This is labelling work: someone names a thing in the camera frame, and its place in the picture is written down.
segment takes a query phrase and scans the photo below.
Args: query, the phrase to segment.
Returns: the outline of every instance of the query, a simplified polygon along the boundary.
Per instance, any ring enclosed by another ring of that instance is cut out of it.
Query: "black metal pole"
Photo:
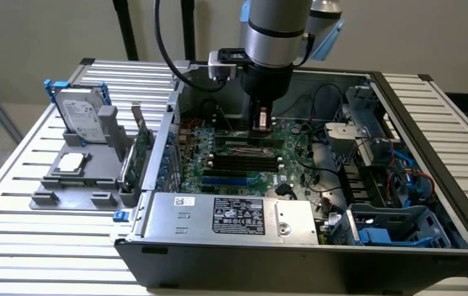
[[[128,60],[139,60],[136,51],[132,20],[130,18],[128,0],[114,0],[115,11],[118,12],[122,39],[124,40],[126,54]]]
[[[195,61],[195,0],[182,0],[184,58]]]

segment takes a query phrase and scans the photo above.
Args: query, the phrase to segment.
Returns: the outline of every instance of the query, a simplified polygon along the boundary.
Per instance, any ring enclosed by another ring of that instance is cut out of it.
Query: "blue plastic part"
[[[70,87],[70,82],[68,81],[56,81],[52,84],[54,88],[68,88]]]
[[[409,158],[409,156],[406,156],[405,153],[402,153],[402,152],[399,152],[399,151],[395,151],[395,156],[398,156],[399,158],[402,158],[403,160],[406,160],[406,161],[409,162],[409,164],[410,164],[411,167],[415,166],[415,164],[417,164],[417,163],[415,163],[415,160],[411,159],[411,158]]]
[[[332,50],[332,46],[336,43],[336,40],[339,38],[339,34],[342,32],[344,25],[344,20],[340,19],[339,22],[335,24],[330,34],[326,37],[326,40],[322,41],[319,44],[318,48],[311,54],[311,59],[312,60],[326,60],[327,56],[330,55],[330,52]]]
[[[433,237],[425,237],[423,239],[418,240],[417,242],[392,242],[391,245],[395,247],[429,247],[434,242]]]
[[[364,228],[359,232],[364,245],[391,245],[391,237],[386,228]]]
[[[56,98],[55,98],[55,94],[52,93],[51,83],[52,83],[51,79],[44,80],[44,89],[46,89],[47,95],[50,96],[51,102],[56,104]]]
[[[126,211],[116,211],[114,214],[114,222],[130,222],[130,213]]]
[[[248,186],[251,184],[251,181],[244,178],[202,178],[202,183],[203,184],[210,184],[210,185],[240,185],[240,186]]]
[[[248,22],[248,17],[251,16],[251,0],[244,1],[242,6],[242,23]]]
[[[417,242],[392,242],[386,228],[364,228],[359,232],[364,245],[392,245],[395,247],[427,247],[433,244],[433,237],[426,237]]]
[[[106,82],[102,82],[99,84],[99,88],[102,89],[102,96],[104,99],[104,105],[111,106],[110,90],[108,90],[108,85],[106,84]]]

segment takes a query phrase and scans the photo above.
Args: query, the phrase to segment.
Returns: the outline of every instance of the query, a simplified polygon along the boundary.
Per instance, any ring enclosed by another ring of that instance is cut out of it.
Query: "metal chassis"
[[[466,193],[382,73],[318,68],[300,70],[368,78],[386,100],[386,111],[397,119],[397,129],[405,140],[413,143],[468,232]],[[147,192],[142,204],[147,205],[151,198],[152,192]],[[135,235],[143,222],[144,219],[135,223]],[[140,240],[135,235],[116,240],[115,247],[139,283],[147,287],[414,295],[445,278],[468,277],[468,252],[462,250],[425,253],[403,248],[363,247],[358,250],[342,246],[336,249],[170,244]]]

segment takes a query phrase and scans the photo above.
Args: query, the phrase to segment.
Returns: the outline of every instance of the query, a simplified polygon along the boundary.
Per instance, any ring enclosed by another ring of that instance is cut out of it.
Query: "power supply label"
[[[214,199],[212,230],[223,234],[266,235],[262,199]]]

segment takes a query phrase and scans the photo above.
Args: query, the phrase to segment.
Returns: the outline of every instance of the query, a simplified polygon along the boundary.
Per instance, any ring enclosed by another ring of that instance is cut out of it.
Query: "circuit board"
[[[274,124],[272,133],[268,138],[283,141],[283,145],[276,148],[218,144],[216,136],[232,136],[234,134],[239,136],[243,135],[243,132],[216,130],[206,122],[191,129],[186,129],[184,134],[179,136],[179,140],[184,142],[182,143],[184,144],[184,148],[182,149],[183,180],[180,192],[279,197],[274,190],[280,184],[287,183],[294,188],[298,197],[300,198],[302,195],[304,197],[304,182],[302,182],[300,177],[304,174],[304,178],[308,179],[312,172],[310,170],[306,171],[298,164],[296,159],[299,158],[302,163],[312,165],[312,158],[306,157],[307,153],[299,154],[296,151],[296,146],[307,147],[308,145],[307,137],[302,138],[300,136],[300,128],[302,124],[294,120],[280,120]],[[202,180],[204,177],[203,172],[211,169],[208,166],[211,154],[232,155],[236,157],[279,157],[282,165],[276,172],[248,171],[247,181],[242,185],[222,184],[207,186]]]

